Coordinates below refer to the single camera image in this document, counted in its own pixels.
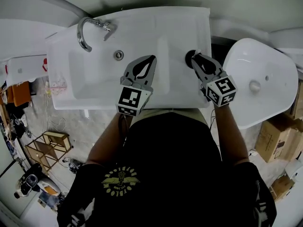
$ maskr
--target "sleeve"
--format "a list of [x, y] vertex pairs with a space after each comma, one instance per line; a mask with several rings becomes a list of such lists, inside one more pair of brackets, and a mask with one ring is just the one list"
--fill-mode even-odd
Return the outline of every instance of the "sleeve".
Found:
[[76, 178], [60, 208], [57, 221], [65, 227], [71, 222], [71, 216], [81, 208], [85, 209], [94, 199], [100, 186], [104, 167], [96, 164], [83, 165], [79, 168]]
[[241, 226], [272, 226], [276, 218], [275, 202], [257, 167], [250, 162], [238, 164], [230, 177], [230, 218]]

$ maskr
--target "white marker cube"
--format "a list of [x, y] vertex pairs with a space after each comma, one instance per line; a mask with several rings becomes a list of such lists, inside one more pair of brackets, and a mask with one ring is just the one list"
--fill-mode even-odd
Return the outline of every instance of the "white marker cube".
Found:
[[206, 96], [218, 107], [226, 105], [236, 97], [238, 89], [231, 76], [207, 83]]
[[116, 103], [117, 112], [138, 116], [148, 102], [151, 94], [150, 91], [120, 85], [120, 98]]

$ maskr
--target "black t-shirt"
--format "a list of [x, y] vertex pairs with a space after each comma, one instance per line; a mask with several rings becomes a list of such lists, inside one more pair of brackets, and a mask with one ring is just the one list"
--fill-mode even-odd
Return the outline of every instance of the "black t-shirt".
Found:
[[259, 208], [266, 211], [266, 226], [276, 216], [257, 168], [225, 166], [207, 125], [176, 113], [131, 126], [112, 167], [82, 166], [58, 211], [59, 225], [93, 199], [86, 226], [257, 226], [260, 202], [267, 208]]

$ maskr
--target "white sink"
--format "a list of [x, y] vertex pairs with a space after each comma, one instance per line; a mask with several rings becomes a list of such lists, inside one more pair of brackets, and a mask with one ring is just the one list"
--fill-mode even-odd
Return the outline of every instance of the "white sink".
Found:
[[[202, 108], [209, 103], [199, 91], [194, 70], [185, 64], [190, 50], [211, 56], [209, 9], [156, 7], [121, 11], [98, 17], [117, 25], [106, 31], [85, 23], [83, 35], [91, 52], [81, 48], [76, 27], [46, 40], [51, 86], [66, 88], [53, 93], [56, 109], [115, 109], [120, 77], [127, 65], [142, 56], [155, 55], [154, 89], [145, 108]], [[114, 52], [124, 53], [122, 60]]]
[[[239, 40], [228, 52], [223, 68], [238, 87], [230, 108], [239, 129], [286, 111], [295, 99], [298, 73], [294, 62], [263, 43]], [[250, 87], [251, 82], [257, 84], [257, 90]]]

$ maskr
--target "beige pants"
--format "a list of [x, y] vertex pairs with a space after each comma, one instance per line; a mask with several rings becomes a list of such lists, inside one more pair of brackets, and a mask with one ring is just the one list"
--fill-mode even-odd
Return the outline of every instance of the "beige pants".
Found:
[[191, 119], [198, 120], [198, 121], [200, 121], [202, 123], [205, 123], [207, 125], [206, 120], [203, 117], [203, 115], [202, 115], [202, 113], [200, 112], [199, 109], [197, 109], [197, 108], [185, 108], [185, 109], [145, 109], [145, 110], [142, 110], [142, 112], [139, 114], [139, 116], [133, 118], [131, 126], [134, 123], [136, 123], [136, 122], [138, 122], [142, 119], [157, 116], [157, 115], [160, 115], [160, 114], [171, 113], [171, 112], [183, 115], [183, 116], [191, 118]]

